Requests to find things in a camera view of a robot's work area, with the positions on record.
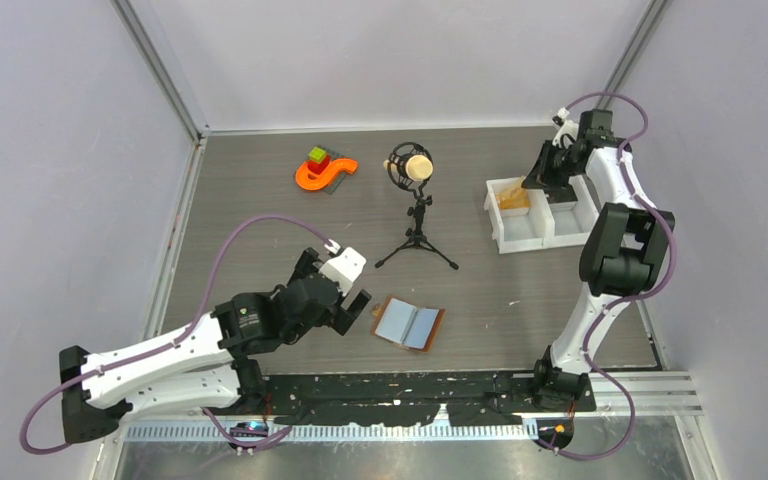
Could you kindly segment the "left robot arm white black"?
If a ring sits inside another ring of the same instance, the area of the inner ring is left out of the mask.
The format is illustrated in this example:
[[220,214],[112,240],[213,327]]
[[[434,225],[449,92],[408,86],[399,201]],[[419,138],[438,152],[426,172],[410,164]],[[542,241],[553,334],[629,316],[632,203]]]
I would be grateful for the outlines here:
[[371,299],[362,290],[352,302],[346,300],[366,263],[353,248],[327,260],[308,248],[287,284],[237,294],[202,314],[194,328],[102,353],[63,349],[66,442],[102,438],[147,413],[231,406],[244,414],[258,412],[267,389],[256,356],[293,345],[313,328],[345,335]]

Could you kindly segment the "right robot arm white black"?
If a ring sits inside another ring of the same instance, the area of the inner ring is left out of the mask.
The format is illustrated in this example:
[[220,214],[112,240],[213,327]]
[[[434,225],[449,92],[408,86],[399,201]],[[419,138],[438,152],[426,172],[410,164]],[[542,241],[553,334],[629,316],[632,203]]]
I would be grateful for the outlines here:
[[544,142],[523,182],[555,195],[570,191],[572,178],[585,177],[601,203],[579,258],[579,299],[535,364],[530,397],[543,410],[567,410],[589,391],[598,348],[625,306],[655,287],[675,227],[674,215],[644,192],[631,147],[614,134],[612,119],[611,111],[592,109],[574,121],[560,109],[553,118],[557,134]]

